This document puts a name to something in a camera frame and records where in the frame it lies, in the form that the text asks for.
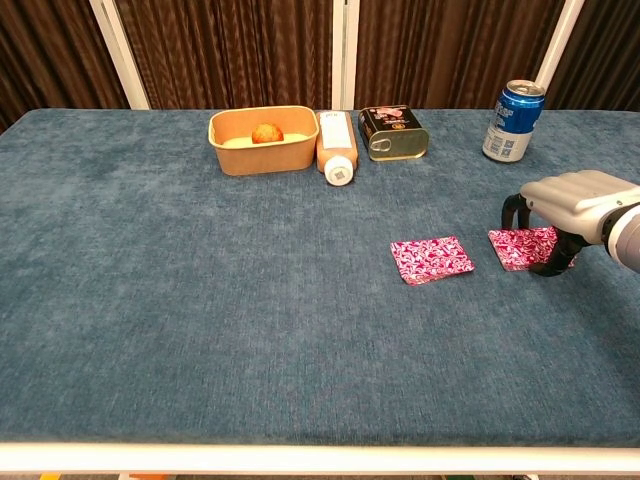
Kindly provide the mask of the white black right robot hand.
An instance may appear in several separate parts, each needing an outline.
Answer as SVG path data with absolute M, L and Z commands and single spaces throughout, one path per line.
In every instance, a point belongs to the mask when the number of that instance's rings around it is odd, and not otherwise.
M 640 202 L 640 185 L 599 170 L 581 170 L 548 176 L 524 184 L 504 200 L 501 227 L 513 222 L 528 228 L 532 213 L 555 228 L 557 241 L 547 263 L 529 270 L 543 277 L 557 276 L 569 268 L 585 247 L 602 245 L 606 217 L 614 210 Z

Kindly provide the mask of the pink patterned packet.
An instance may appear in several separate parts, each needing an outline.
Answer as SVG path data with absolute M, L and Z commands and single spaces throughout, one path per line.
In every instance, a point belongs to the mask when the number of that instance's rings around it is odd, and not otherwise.
M 475 270 L 455 236 L 392 242 L 390 250 L 402 280 L 411 286 Z
M 489 241 L 506 271 L 525 271 L 547 263 L 557 241 L 554 227 L 490 230 Z

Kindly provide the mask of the blue white drink can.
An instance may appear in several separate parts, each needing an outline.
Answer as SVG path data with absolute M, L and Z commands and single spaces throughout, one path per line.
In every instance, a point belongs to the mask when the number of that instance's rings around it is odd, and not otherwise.
M 482 146 L 492 160 L 520 161 L 545 103 L 546 90 L 530 80 L 510 80 L 497 99 Z

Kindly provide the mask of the brown pleated curtain panel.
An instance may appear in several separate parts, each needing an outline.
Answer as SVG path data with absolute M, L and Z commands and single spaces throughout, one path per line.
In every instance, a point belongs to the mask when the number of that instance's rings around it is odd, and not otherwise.
M 127 108 L 89 0 L 0 0 L 0 133 L 39 108 Z
M 494 105 L 536 78 L 564 0 L 360 0 L 354 105 Z
M 153 109 L 332 103 L 332 0 L 115 0 Z
M 545 107 L 640 112 L 640 0 L 585 0 Z

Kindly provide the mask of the black gold meat tin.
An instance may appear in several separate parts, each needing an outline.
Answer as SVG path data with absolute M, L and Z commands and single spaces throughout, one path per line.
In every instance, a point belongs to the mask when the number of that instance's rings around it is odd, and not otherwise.
M 416 159 L 428 151 L 429 132 L 407 105 L 364 108 L 358 125 L 373 161 Z

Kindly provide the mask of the peach drink bottle white cap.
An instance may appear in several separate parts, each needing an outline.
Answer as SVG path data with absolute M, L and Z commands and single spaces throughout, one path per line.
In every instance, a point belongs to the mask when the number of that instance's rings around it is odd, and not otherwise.
M 358 149 L 351 117 L 345 111 L 317 114 L 316 165 L 326 181 L 336 187 L 349 184 L 358 166 Z

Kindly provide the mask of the brown paper food bowl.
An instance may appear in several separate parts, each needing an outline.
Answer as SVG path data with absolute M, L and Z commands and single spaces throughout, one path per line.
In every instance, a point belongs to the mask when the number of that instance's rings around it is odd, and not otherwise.
M 261 124 L 277 126 L 284 139 L 254 143 L 252 133 Z M 313 163 L 318 134 L 315 112 L 299 105 L 224 110 L 208 126 L 220 168 L 231 176 L 304 170 Z

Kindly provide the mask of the orange red round fruit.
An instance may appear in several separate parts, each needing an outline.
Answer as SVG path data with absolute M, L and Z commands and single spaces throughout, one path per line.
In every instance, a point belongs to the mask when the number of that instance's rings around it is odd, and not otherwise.
M 284 140 L 284 133 L 273 123 L 260 123 L 252 130 L 251 140 L 253 144 L 281 142 Z

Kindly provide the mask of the blue velvet table cloth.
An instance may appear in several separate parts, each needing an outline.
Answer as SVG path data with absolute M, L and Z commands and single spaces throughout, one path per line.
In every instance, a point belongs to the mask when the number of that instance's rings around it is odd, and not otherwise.
M 428 154 L 231 177 L 207 111 L 35 110 L 0 134 L 0 442 L 640 446 L 640 275 L 508 273 L 529 181 L 640 183 L 640 114 L 547 111 L 525 158 L 429 110 Z M 390 244 L 475 270 L 406 284 Z

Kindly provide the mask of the white screen frame post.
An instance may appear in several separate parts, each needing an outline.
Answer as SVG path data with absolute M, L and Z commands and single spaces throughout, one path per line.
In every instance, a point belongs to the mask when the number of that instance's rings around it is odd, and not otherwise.
M 353 110 L 360 0 L 332 0 L 331 108 Z
M 115 0 L 89 0 L 129 106 L 149 110 L 150 103 Z
M 573 32 L 585 0 L 564 0 L 550 43 L 545 52 L 535 83 L 547 90 Z

